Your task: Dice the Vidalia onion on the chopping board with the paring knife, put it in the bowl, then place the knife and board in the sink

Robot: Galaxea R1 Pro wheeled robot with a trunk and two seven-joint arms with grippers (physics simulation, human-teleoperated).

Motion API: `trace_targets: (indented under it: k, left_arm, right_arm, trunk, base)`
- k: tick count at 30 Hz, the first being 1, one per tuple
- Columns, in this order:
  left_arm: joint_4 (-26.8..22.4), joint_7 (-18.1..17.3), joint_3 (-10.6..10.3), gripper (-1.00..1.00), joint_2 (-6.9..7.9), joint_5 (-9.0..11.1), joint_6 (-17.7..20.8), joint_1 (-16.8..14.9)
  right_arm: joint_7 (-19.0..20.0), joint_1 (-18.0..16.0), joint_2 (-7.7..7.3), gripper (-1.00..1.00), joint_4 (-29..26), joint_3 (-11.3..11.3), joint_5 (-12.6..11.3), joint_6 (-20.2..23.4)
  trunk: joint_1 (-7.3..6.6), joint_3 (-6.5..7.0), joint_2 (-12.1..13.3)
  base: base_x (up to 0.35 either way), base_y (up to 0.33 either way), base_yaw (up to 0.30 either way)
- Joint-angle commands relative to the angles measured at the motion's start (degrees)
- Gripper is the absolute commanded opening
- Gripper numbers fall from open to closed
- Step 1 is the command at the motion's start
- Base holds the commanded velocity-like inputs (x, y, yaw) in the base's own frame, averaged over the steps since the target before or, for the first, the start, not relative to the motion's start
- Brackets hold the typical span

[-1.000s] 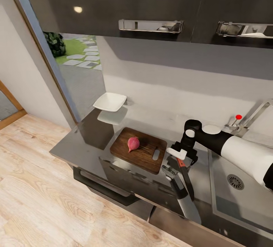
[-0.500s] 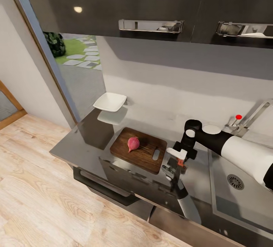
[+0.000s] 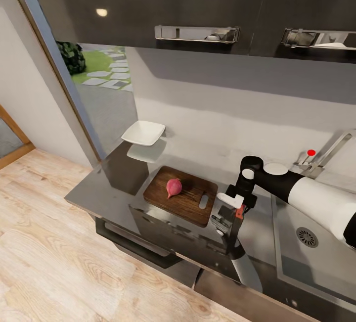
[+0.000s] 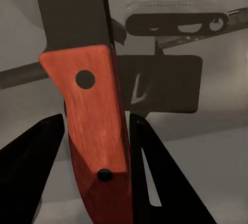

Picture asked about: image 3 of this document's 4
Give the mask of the vidalia onion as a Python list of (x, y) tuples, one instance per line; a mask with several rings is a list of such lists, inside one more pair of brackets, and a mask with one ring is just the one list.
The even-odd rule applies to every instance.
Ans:
[(182, 190), (182, 183), (180, 179), (172, 179), (167, 184), (168, 197), (179, 194)]

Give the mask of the cutting board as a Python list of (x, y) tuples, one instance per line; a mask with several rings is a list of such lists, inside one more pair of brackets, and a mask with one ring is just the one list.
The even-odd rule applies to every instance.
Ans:
[[(182, 190), (179, 194), (169, 198), (167, 184), (172, 179), (180, 179)], [(144, 191), (143, 197), (151, 203), (206, 226), (209, 222), (217, 191), (218, 185), (213, 182), (168, 166), (162, 166)], [(208, 193), (209, 198), (206, 207), (201, 209), (198, 205), (203, 193)]]

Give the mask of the bowl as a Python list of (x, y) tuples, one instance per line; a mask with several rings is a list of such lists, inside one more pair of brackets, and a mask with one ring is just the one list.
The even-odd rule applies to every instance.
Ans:
[(165, 125), (137, 121), (123, 134), (122, 139), (136, 145), (151, 147), (161, 138), (164, 130)]

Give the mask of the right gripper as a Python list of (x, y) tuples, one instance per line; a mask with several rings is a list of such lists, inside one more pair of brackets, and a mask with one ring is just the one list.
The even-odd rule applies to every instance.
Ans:
[(236, 186), (232, 184), (229, 185), (226, 195), (231, 196), (232, 198), (235, 198), (237, 194), (244, 197), (243, 204), (246, 205), (247, 208), (253, 209), (256, 204), (257, 197), (253, 195), (252, 192), (253, 189), (249, 191), (244, 190), (238, 185), (237, 182)]

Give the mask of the parer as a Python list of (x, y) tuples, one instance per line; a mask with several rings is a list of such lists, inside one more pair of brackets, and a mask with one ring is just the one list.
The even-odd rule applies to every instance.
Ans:
[(233, 227), (232, 227), (232, 230), (231, 230), (231, 234), (230, 234), (230, 239), (229, 239), (226, 255), (228, 253), (230, 253), (230, 251), (232, 251), (233, 248), (235, 247), (235, 243), (236, 243), (236, 240), (237, 240), (240, 224), (241, 224), (241, 221), (243, 220), (243, 212), (245, 210), (246, 210), (246, 205), (244, 205), (244, 204), (241, 205), (240, 209), (236, 210), (236, 216), (234, 218), (234, 223), (233, 223)]

